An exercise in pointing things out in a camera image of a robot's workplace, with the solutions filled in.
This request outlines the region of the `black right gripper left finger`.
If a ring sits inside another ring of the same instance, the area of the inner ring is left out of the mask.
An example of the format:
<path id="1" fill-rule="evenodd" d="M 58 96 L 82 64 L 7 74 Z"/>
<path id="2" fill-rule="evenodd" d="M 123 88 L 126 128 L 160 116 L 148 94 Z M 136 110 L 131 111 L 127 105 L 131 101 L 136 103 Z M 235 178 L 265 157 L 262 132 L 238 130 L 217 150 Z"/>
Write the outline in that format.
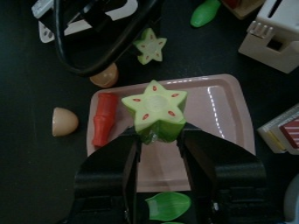
<path id="1" fill-rule="evenodd" d="M 142 142 L 134 128 L 96 150 L 75 176 L 75 199 L 62 224 L 136 224 Z"/>

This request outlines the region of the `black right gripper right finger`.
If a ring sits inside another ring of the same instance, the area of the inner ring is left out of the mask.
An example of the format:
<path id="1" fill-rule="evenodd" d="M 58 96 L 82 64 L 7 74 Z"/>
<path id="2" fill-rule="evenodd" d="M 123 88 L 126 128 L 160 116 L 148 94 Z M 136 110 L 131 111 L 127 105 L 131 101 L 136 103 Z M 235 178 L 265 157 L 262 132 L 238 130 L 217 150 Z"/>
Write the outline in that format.
<path id="1" fill-rule="evenodd" d="M 267 173 L 231 141 L 186 124 L 178 147 L 199 224 L 278 224 L 282 213 L 267 197 Z"/>

